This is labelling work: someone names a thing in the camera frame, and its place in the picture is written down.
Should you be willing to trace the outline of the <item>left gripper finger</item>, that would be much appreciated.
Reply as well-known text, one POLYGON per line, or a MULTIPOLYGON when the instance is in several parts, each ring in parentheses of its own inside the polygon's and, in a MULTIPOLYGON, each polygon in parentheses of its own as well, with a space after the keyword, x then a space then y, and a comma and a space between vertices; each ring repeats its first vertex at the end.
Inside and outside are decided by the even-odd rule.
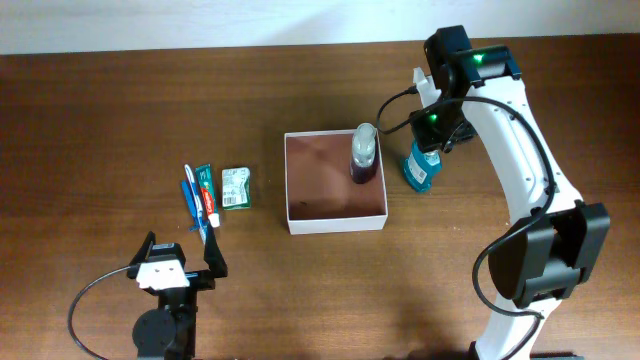
POLYGON ((203 259, 214 278, 225 278, 228 276, 228 266, 218 246, 214 228, 211 225, 208 225, 206 228, 206 243, 203 259))
POLYGON ((148 254, 154 245, 155 245, 155 233, 153 231, 149 231, 142 245, 140 246, 136 254, 133 256, 133 258, 131 259, 129 265, 134 266, 144 262, 147 259, 148 254))

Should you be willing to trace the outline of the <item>teal mouthwash bottle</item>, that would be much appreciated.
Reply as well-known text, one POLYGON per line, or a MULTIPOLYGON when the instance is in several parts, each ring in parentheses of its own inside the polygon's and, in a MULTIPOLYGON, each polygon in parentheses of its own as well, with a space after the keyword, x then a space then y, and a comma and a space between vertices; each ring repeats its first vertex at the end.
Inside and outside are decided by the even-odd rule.
POLYGON ((417 193, 425 193, 432 186, 432 179, 442 169, 441 158, 437 150, 423 153, 416 141, 411 144, 409 156, 403 165, 407 183, 417 193))

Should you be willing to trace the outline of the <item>green white floss packet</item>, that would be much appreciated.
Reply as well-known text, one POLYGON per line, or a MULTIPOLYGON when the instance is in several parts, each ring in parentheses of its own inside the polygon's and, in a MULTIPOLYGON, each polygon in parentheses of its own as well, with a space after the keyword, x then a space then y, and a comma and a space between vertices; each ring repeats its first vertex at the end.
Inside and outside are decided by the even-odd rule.
POLYGON ((250 176, 248 167, 222 170, 222 207, 225 210, 251 207, 250 176))

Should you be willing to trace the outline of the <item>purple liquid clear bottle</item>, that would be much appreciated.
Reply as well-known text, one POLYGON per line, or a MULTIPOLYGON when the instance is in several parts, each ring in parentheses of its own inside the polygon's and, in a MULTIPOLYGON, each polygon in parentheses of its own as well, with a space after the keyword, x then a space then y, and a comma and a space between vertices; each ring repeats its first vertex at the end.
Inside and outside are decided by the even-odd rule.
POLYGON ((376 172, 377 129, 370 123, 360 124, 352 137, 350 175, 356 184, 371 180, 376 172))

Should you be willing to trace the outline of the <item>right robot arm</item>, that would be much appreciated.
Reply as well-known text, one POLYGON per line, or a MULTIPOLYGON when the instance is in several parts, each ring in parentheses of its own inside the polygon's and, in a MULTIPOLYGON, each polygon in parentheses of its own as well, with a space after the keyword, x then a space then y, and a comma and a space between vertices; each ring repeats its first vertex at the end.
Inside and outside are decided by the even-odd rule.
POLYGON ((409 122, 419 152, 478 137, 506 198, 510 227, 476 258, 472 283, 492 314, 472 359, 528 359, 542 326, 589 280, 610 228, 555 161, 504 45, 474 48, 463 26, 424 43, 430 74, 414 73, 423 107, 409 122))

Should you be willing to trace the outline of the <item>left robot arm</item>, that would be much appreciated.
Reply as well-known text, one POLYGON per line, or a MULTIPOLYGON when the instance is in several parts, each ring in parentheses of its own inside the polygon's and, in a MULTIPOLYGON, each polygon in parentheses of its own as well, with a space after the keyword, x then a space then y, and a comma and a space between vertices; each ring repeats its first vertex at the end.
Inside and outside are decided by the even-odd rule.
POLYGON ((184 269, 186 257, 178 243, 158 244, 150 232, 130 261, 127 277, 155 296, 157 307, 143 313, 132 330, 138 359, 193 359, 196 350, 197 296, 213 290, 228 267, 214 228, 205 230, 203 270, 184 269))

